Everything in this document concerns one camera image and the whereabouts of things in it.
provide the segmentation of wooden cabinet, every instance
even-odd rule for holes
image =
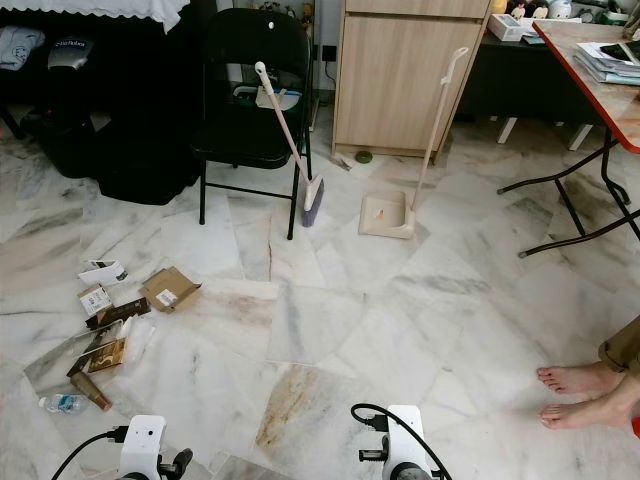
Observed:
[[[489,4],[489,0],[346,0],[333,150],[422,156],[440,79],[453,52],[469,47],[449,90],[434,147],[438,151],[484,31]],[[462,11],[475,17],[462,16]]]

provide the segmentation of black cable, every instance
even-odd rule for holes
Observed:
[[[407,425],[407,423],[402,420],[400,417],[398,417],[395,413],[390,412],[389,410],[387,410],[386,408],[382,408],[378,405],[374,405],[372,403],[356,403],[353,407],[351,407],[351,415],[353,416],[353,418],[355,418],[358,422],[360,423],[364,423],[365,425],[370,425],[371,421],[373,421],[373,419],[367,419],[367,418],[363,418],[363,417],[359,417],[356,414],[356,410],[359,410],[361,408],[367,408],[369,410],[374,410],[376,412],[380,412],[384,415],[386,415],[387,417],[391,418],[392,420],[395,420],[395,422],[400,425],[402,428],[404,428],[407,432],[409,432],[411,434],[411,436],[413,438],[416,439],[416,441],[420,444],[420,446],[422,448],[424,448],[424,450],[429,454],[429,456],[431,457],[431,459],[436,462],[436,465],[438,465],[438,468],[440,469],[440,473],[442,475],[444,475],[444,477],[447,480],[453,480],[451,478],[451,475],[449,475],[449,472],[447,471],[447,469],[445,468],[445,466],[442,464],[442,462],[440,461],[440,459],[438,458],[438,456],[434,453],[433,450],[431,450],[431,448],[429,448],[429,445],[426,444],[426,442],[420,438],[420,435],[418,435],[413,428],[411,428],[409,425]]]
[[[67,465],[69,465],[69,462],[73,460],[73,457],[75,457],[80,452],[80,450],[82,450],[84,447],[86,447],[90,443],[93,443],[96,440],[100,440],[101,438],[113,438],[116,443],[122,443],[124,442],[124,437],[127,435],[127,430],[129,430],[128,426],[122,426],[122,427],[116,428],[115,430],[110,430],[108,432],[101,433],[100,435],[96,435],[95,437],[91,437],[89,440],[87,440],[78,448],[76,448],[73,452],[71,452],[71,455],[69,455],[67,459],[62,463],[62,465],[60,465],[60,468],[58,469],[58,471],[53,474],[53,477],[51,477],[51,480],[56,480],[60,476],[60,474],[64,471],[64,469],[67,467]]]
[[[60,465],[60,468],[58,469],[58,471],[53,475],[53,477],[51,477],[51,480],[56,480],[60,476],[62,471],[67,467],[67,465],[69,465],[69,462],[73,460],[73,457],[75,457],[80,452],[80,450],[82,450],[84,447],[86,447],[90,443],[95,442],[96,440],[100,440],[101,438],[107,438],[110,434],[111,432],[104,432],[104,433],[101,433],[100,435],[96,435],[95,437],[91,437],[89,440],[87,440],[78,448],[76,448],[73,452],[71,452],[71,455],[67,457],[67,459],[62,463],[62,465]]]
[[[336,88],[338,88],[338,86],[336,85],[336,79],[329,75],[329,72],[327,71],[328,66],[329,62],[324,62],[324,74],[329,78],[329,80],[333,82],[333,89],[335,90]]]

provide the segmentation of black folding chair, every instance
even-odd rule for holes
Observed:
[[[300,155],[303,155],[302,142],[306,141],[305,156],[308,175],[311,178],[311,144],[307,114],[311,92],[309,38],[300,23],[287,15],[232,8],[212,17],[205,32],[203,53],[205,56],[205,119],[191,144],[192,151],[201,164],[200,225],[204,225],[205,222],[207,186],[257,193],[291,201],[287,234],[287,238],[291,240],[300,175],[297,165],[294,168],[291,195],[210,183],[207,182],[206,176],[208,161],[228,163],[234,168],[242,165],[277,169],[286,165],[291,149],[275,112],[255,105],[239,104],[232,96],[228,96],[222,104],[212,108],[207,99],[215,96],[217,91],[210,94],[207,87],[212,83],[209,79],[213,73],[210,68],[212,65],[250,65],[250,70],[253,72],[255,63],[262,61],[270,70],[279,71],[281,78],[285,78],[288,74],[288,77],[294,79],[294,85],[302,94],[299,100],[301,105],[285,111],[284,116]]]

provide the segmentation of white tablecloth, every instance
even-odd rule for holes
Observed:
[[[178,13],[188,3],[189,0],[0,0],[0,8],[152,18],[168,32],[180,21]]]

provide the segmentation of broom handle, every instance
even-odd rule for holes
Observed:
[[[453,57],[451,58],[451,62],[449,63],[449,70],[447,71],[447,75],[440,80],[440,85],[442,85],[442,90],[440,92],[440,100],[438,100],[438,108],[436,110],[436,117],[433,123],[433,128],[431,130],[431,136],[429,137],[429,145],[427,146],[427,151],[424,154],[424,160],[422,161],[422,170],[420,171],[420,179],[418,180],[418,186],[416,188],[416,193],[413,195],[413,203],[411,204],[411,210],[416,211],[418,207],[418,196],[420,190],[422,189],[422,183],[424,182],[424,177],[427,173],[427,167],[429,165],[429,157],[431,156],[431,150],[433,149],[433,144],[436,141],[436,133],[438,131],[438,126],[440,124],[440,117],[442,116],[442,111],[444,110],[445,100],[447,99],[447,92],[449,91],[449,84],[451,83],[451,78],[453,77],[453,71],[456,67],[456,62],[467,54],[469,49],[467,47],[459,48],[453,53]]]
[[[284,116],[282,116],[282,110],[280,109],[280,103],[276,100],[276,96],[273,93],[273,87],[271,86],[271,81],[269,80],[269,76],[267,75],[267,67],[264,66],[264,63],[257,62],[255,65],[256,73],[260,76],[260,80],[262,81],[262,86],[271,100],[271,105],[273,105],[273,109],[276,112],[276,116],[278,117],[278,121],[280,122],[280,126],[282,127],[282,131],[284,132],[284,136],[287,137],[287,142],[289,143],[289,147],[291,148],[291,153],[293,154],[293,158],[296,160],[298,167],[302,171],[302,177],[304,178],[307,186],[311,185],[311,180],[307,175],[307,169],[305,168],[302,160],[300,159],[300,155],[298,155],[298,148],[296,147],[293,138],[291,137],[291,132],[289,131],[289,126],[287,125]]]

